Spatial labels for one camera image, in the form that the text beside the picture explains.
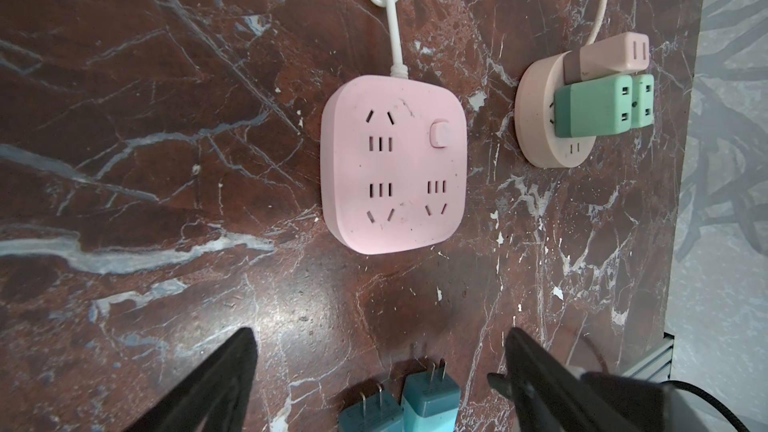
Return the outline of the pink plug adapter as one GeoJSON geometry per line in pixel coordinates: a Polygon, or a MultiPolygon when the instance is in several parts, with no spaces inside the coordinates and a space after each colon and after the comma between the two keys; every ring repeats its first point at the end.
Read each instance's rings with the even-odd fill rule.
{"type": "Polygon", "coordinates": [[[646,34],[626,32],[568,52],[563,59],[566,85],[648,68],[650,41],[646,34]]]}

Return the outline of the green plug adapter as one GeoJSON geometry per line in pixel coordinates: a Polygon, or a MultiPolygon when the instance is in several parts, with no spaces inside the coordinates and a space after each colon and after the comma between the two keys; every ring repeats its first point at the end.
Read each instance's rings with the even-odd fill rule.
{"type": "Polygon", "coordinates": [[[654,123],[654,77],[641,74],[632,77],[631,128],[639,129],[654,123]]]}
{"type": "Polygon", "coordinates": [[[633,79],[615,75],[570,84],[554,94],[555,135],[580,138],[630,130],[633,79]]]}

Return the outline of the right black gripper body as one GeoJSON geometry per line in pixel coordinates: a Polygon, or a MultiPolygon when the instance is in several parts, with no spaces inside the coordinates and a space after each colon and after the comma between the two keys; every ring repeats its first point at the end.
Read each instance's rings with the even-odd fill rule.
{"type": "MultiPolygon", "coordinates": [[[[597,372],[573,375],[627,421],[625,431],[690,429],[690,407],[672,386],[597,372]]],[[[490,373],[488,382],[494,391],[505,397],[503,374],[490,373]]]]}

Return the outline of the pink square power strip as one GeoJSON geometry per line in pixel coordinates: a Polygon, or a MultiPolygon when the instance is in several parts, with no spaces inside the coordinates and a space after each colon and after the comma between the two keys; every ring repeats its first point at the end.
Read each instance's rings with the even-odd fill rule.
{"type": "Polygon", "coordinates": [[[465,211],[467,120],[446,88],[365,75],[322,113],[324,221],[348,248],[379,255],[451,237],[465,211]]]}

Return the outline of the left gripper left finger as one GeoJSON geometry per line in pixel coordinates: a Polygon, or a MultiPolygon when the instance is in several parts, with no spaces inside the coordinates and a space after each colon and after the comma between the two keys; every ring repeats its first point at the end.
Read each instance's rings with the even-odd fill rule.
{"type": "Polygon", "coordinates": [[[258,360],[253,330],[238,329],[130,431],[241,431],[258,360]]]}

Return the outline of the beige round power strip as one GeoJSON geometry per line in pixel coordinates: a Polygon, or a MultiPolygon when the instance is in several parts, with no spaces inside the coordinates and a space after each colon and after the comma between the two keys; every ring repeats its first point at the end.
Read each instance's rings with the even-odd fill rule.
{"type": "Polygon", "coordinates": [[[525,158],[539,168],[574,168],[591,153],[596,137],[560,138],[554,127],[554,94],[565,85],[565,53],[532,63],[515,96],[514,128],[525,158]]]}

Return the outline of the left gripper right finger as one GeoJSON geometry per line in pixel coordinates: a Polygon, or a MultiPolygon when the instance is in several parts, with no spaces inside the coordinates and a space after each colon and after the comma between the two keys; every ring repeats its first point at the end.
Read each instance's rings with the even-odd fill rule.
{"type": "Polygon", "coordinates": [[[627,421],[524,330],[505,338],[503,395],[522,431],[625,431],[627,421]]]}

